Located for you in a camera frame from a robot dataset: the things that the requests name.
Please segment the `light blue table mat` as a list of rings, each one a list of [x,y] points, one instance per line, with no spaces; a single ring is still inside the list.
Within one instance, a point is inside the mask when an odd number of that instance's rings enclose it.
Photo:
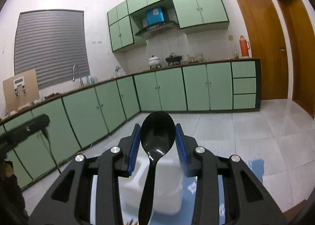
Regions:
[[[140,218],[127,217],[123,220],[119,196],[118,179],[93,175],[90,200],[90,224],[140,224]]]

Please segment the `orange thermos flask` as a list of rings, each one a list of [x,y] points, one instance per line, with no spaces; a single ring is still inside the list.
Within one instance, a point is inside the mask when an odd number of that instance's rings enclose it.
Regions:
[[[239,44],[242,57],[249,57],[250,44],[243,35],[240,36]]]

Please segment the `grey window blind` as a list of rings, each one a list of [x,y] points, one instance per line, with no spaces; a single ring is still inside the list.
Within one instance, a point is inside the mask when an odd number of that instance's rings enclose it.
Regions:
[[[20,13],[14,41],[14,73],[36,70],[39,89],[90,75],[84,12]]]

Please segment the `green lower kitchen cabinets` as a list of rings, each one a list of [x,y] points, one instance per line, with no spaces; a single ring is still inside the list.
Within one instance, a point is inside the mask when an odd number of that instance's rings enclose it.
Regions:
[[[239,112],[258,110],[260,103],[260,61],[228,60],[143,72],[59,95],[4,120],[1,132],[41,114],[50,118],[48,140],[37,132],[8,152],[25,187],[140,112]]]

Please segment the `black wok on stove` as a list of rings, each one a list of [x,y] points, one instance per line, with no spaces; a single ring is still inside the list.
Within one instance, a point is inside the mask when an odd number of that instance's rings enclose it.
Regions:
[[[179,65],[182,58],[183,57],[180,55],[175,55],[175,53],[171,53],[168,57],[166,57],[166,62],[168,63],[168,66]]]

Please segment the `green upper kitchen cabinets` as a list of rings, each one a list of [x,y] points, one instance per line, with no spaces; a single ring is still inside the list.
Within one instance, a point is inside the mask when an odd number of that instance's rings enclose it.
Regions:
[[[185,33],[229,27],[222,0],[126,0],[107,13],[113,52],[127,52],[145,46],[147,40],[136,33],[147,27],[146,11],[162,7],[165,21],[174,21]]]

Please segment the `white cooking pot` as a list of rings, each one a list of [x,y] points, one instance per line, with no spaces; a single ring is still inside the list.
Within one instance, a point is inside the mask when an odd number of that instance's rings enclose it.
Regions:
[[[160,62],[160,58],[155,55],[152,55],[148,60],[148,66],[151,70],[161,68],[162,65]]]

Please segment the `black range hood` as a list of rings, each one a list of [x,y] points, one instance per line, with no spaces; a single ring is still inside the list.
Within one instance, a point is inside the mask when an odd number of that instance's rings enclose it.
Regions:
[[[173,29],[179,29],[179,25],[174,21],[158,22],[141,29],[136,33],[136,36],[149,39]]]

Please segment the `green kitchen cabinets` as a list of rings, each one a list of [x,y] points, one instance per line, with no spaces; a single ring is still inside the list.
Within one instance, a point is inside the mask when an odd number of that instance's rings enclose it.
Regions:
[[[8,152],[25,187],[140,112],[239,112],[258,110],[260,103],[260,61],[228,60],[143,72],[59,95],[4,120],[1,132],[41,114],[50,118],[48,140],[37,132]]]
[[[185,33],[229,27],[222,0],[126,0],[107,13],[113,52],[127,52],[145,46],[147,40],[136,33],[147,27],[146,11],[162,7],[165,21],[174,21]]]

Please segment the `dark blue table mat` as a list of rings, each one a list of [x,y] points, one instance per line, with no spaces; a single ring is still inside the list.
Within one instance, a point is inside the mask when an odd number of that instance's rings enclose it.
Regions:
[[[191,224],[195,210],[197,195],[201,193],[213,193],[215,198],[211,201],[211,210],[218,211],[218,223],[225,223],[225,198],[222,176],[217,177],[213,188],[198,186],[198,178],[184,178],[183,201],[180,211],[174,215],[166,215],[155,212],[150,224]]]

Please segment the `black plastic spoon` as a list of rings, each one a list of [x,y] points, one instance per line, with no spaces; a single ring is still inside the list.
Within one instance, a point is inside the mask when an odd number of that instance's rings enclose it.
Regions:
[[[153,208],[157,163],[172,148],[175,137],[175,124],[169,114],[156,111],[145,118],[140,130],[140,140],[149,159],[149,167],[138,212],[140,225],[149,223]]]

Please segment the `cardboard sheet with packaging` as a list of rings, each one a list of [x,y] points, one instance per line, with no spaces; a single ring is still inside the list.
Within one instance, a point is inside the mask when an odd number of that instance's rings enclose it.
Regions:
[[[3,81],[5,104],[8,112],[18,111],[40,98],[36,70],[31,69]]]

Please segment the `brown wooden door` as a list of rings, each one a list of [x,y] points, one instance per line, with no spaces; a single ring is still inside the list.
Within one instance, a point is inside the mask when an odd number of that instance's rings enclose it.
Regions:
[[[293,60],[293,101],[314,118],[314,30],[302,0],[277,0]]]
[[[248,32],[251,55],[260,59],[262,99],[288,96],[288,58],[283,29],[272,0],[237,0]]]

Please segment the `blue box above hood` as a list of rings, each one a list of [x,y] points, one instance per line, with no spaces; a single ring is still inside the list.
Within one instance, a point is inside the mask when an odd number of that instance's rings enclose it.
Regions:
[[[156,7],[146,11],[146,22],[148,26],[164,21],[165,18],[162,7]]]

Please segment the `glass jar on counter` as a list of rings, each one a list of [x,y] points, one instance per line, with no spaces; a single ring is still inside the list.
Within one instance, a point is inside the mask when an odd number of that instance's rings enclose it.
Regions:
[[[234,56],[234,59],[238,59],[239,58],[239,53],[238,53],[237,50],[233,51],[233,56]]]

